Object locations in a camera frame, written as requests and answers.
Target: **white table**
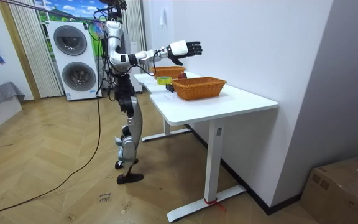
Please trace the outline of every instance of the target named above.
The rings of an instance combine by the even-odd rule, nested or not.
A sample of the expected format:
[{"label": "white table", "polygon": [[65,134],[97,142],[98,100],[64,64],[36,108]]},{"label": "white table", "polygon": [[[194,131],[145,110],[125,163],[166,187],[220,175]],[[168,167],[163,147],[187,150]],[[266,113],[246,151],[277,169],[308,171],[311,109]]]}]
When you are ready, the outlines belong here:
[{"label": "white table", "polygon": [[[200,77],[187,71],[186,74],[188,78]],[[177,134],[169,131],[170,125],[178,126],[200,121],[209,121],[204,199],[172,210],[167,214],[168,221],[173,222],[181,217],[210,206],[205,203],[204,200],[207,202],[213,202],[215,200],[220,202],[245,192],[246,190],[243,186],[237,185],[217,193],[224,120],[229,116],[276,108],[278,103],[229,85],[223,87],[218,97],[186,101],[179,98],[176,93],[171,93],[166,90],[165,85],[158,85],[156,79],[148,74],[137,74],[135,77],[139,83],[143,84],[151,93],[150,99],[164,117],[164,133],[144,137],[142,138],[143,141]],[[179,133],[183,133],[189,130],[182,129],[179,131],[181,131]]]}]

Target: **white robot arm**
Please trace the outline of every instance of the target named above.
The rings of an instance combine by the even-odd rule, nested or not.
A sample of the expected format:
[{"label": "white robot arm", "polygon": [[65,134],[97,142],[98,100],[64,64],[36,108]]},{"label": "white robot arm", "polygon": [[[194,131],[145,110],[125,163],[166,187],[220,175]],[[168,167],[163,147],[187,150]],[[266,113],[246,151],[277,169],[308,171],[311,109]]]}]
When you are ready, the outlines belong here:
[{"label": "white robot arm", "polygon": [[123,35],[122,24],[116,21],[107,21],[104,30],[108,37],[108,56],[111,64],[118,67],[131,67],[138,64],[146,65],[158,62],[163,58],[169,58],[177,65],[183,65],[179,58],[194,55],[201,55],[203,49],[200,42],[185,42],[184,40],[174,42],[168,47],[161,49],[141,51],[136,54],[118,53],[121,48],[121,38]]}]

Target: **brown basket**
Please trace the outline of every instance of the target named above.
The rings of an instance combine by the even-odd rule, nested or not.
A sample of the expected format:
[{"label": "brown basket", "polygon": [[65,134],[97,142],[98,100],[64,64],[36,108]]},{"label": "brown basket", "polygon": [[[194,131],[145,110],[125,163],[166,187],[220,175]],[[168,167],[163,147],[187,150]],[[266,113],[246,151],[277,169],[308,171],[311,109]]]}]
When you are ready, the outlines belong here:
[{"label": "brown basket", "polygon": [[178,78],[179,75],[185,71],[185,67],[181,66],[167,66],[167,67],[156,67],[157,73],[155,72],[154,68],[151,68],[151,71],[154,75],[154,78],[161,77],[161,76],[168,76],[172,78]]},{"label": "brown basket", "polygon": [[180,98],[195,100],[219,96],[226,82],[212,77],[182,78],[172,80],[172,85]]}]

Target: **label on desk leg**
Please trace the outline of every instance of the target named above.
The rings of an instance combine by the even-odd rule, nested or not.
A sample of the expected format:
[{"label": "label on desk leg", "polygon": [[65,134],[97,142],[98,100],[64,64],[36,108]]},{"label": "label on desk leg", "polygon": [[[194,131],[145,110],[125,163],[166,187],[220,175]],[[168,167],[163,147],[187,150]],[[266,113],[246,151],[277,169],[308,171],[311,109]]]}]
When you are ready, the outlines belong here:
[{"label": "label on desk leg", "polygon": [[220,135],[222,135],[222,128],[218,128],[218,130],[216,131],[216,136]]}]

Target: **stacked washer and dryer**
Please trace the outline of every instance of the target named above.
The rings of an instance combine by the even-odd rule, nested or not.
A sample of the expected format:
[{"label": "stacked washer and dryer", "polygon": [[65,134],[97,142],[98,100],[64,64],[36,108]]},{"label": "stacked washer and dryer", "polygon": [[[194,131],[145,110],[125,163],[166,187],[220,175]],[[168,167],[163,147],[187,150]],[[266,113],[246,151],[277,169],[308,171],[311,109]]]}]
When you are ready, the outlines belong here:
[{"label": "stacked washer and dryer", "polygon": [[46,26],[67,99],[95,98],[100,82],[88,25],[51,21]]}]

